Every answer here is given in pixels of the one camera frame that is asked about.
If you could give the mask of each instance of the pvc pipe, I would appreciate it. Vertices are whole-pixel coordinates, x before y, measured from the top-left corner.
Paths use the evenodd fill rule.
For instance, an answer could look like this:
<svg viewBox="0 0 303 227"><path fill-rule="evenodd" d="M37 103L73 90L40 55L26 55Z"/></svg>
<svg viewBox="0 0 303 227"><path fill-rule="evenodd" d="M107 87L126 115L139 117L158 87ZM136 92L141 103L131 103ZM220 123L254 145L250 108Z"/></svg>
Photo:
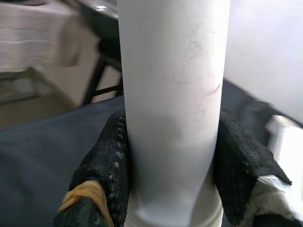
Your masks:
<svg viewBox="0 0 303 227"><path fill-rule="evenodd" d="M126 227L221 226L212 181L228 0L118 0L133 185Z"/></svg>
<svg viewBox="0 0 303 227"><path fill-rule="evenodd" d="M292 193L303 200L303 129L290 119L274 115L267 124L271 134L268 148L293 182Z"/></svg>

